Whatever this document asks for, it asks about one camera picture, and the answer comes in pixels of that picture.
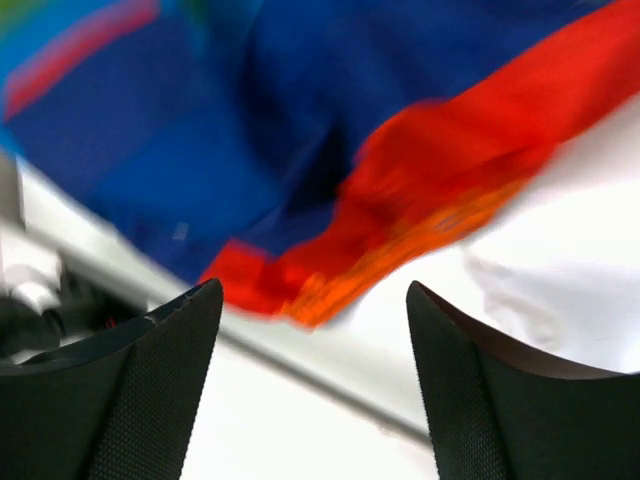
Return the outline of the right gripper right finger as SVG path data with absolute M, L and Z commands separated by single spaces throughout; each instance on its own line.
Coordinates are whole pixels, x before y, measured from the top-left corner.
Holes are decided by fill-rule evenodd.
M 406 305 L 440 478 L 638 478 L 638 375 L 531 347 L 419 282 Z

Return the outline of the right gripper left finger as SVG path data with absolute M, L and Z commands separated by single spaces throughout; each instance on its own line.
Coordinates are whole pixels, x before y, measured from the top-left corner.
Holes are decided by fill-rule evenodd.
M 4 479 L 177 479 L 223 303 L 209 280 L 86 340 L 1 368 Z

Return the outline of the rainbow striped shorts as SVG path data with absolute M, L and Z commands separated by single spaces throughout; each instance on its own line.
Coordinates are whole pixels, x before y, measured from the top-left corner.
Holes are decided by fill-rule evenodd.
M 315 327 L 639 90 L 635 1 L 5 1 L 1 144 L 187 283 Z

